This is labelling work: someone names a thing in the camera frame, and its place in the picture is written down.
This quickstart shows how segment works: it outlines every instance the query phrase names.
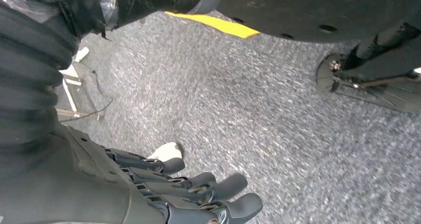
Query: bolt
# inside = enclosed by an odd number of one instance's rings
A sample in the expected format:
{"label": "bolt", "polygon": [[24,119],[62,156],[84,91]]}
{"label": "bolt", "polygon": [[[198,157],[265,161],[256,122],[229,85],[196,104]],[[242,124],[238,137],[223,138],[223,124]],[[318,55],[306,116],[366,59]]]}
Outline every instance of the bolt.
{"label": "bolt", "polygon": [[332,72],[337,72],[341,68],[341,63],[339,61],[333,60],[330,63],[330,70]]}
{"label": "bolt", "polygon": [[218,224],[218,218],[212,218],[209,220],[208,224]]}

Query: white plastic piece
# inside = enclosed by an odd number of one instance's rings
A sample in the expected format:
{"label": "white plastic piece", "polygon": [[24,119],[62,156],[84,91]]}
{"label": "white plastic piece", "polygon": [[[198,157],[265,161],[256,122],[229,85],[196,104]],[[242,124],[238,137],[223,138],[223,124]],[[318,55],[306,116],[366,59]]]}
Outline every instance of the white plastic piece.
{"label": "white plastic piece", "polygon": [[66,78],[66,82],[69,83],[69,84],[76,85],[76,86],[82,86],[82,82],[81,81],[75,81],[75,80]]}
{"label": "white plastic piece", "polygon": [[84,47],[83,49],[79,50],[76,54],[76,58],[74,59],[76,62],[80,62],[86,55],[89,53],[89,48]]}
{"label": "white plastic piece", "polygon": [[75,77],[75,78],[79,78],[79,75],[77,74],[76,69],[74,69],[73,64],[71,64],[71,65],[69,66],[69,68],[68,68],[68,69],[66,69],[66,70],[60,70],[60,72],[61,72],[63,75],[67,75],[67,76],[72,76],[72,77]]}
{"label": "white plastic piece", "polygon": [[63,79],[63,88],[65,89],[65,92],[66,92],[67,98],[69,99],[70,106],[71,106],[71,110],[72,110],[73,112],[77,112],[77,109],[76,109],[76,104],[75,104],[75,103],[74,103],[74,101],[73,101],[73,97],[72,97],[72,96],[71,96],[71,94],[70,94],[69,87],[67,86],[67,83],[66,83],[66,80],[65,80],[65,79]]}
{"label": "white plastic piece", "polygon": [[172,158],[183,158],[180,146],[175,142],[166,143],[160,146],[148,158],[159,159],[162,162],[168,161]]}

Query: yellow stripe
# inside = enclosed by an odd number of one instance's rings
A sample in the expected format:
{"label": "yellow stripe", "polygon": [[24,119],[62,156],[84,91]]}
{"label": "yellow stripe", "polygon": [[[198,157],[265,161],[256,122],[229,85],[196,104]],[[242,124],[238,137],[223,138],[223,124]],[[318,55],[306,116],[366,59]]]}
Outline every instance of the yellow stripe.
{"label": "yellow stripe", "polygon": [[224,33],[235,35],[243,39],[259,34],[259,31],[251,29],[242,24],[226,21],[223,19],[211,17],[204,14],[174,14],[171,12],[166,12],[166,13],[178,18],[185,18],[185,19],[190,19],[190,20],[203,23],[205,25],[218,29]]}

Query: gray carpet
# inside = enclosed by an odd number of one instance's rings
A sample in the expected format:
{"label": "gray carpet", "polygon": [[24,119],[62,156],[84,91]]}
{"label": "gray carpet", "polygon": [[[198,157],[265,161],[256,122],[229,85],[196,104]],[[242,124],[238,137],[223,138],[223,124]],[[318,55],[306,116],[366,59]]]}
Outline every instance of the gray carpet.
{"label": "gray carpet", "polygon": [[178,141],[185,175],[245,174],[265,205],[251,224],[421,222],[419,114],[316,88],[318,61],[354,43],[244,40],[163,13],[108,38],[83,42],[74,93],[85,111],[109,101],[88,65],[114,102],[66,123],[97,143],[148,155]]}

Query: mounting hole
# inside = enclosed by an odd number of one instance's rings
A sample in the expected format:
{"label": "mounting hole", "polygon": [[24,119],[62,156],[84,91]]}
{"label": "mounting hole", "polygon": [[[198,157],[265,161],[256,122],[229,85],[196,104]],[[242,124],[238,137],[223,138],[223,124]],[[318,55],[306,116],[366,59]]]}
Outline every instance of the mounting hole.
{"label": "mounting hole", "polygon": [[237,23],[244,24],[244,20],[242,20],[242,19],[234,17],[232,20],[234,20]]}
{"label": "mounting hole", "polygon": [[333,33],[333,32],[335,32],[335,31],[338,30],[336,27],[333,27],[333,26],[327,25],[327,24],[319,25],[319,29],[323,33],[327,33],[327,34],[331,34],[331,33]]}
{"label": "mounting hole", "polygon": [[149,200],[156,202],[156,201],[161,201],[162,199],[160,197],[149,197]]}
{"label": "mounting hole", "polygon": [[290,35],[290,34],[281,34],[281,37],[284,39],[294,39],[294,36]]}

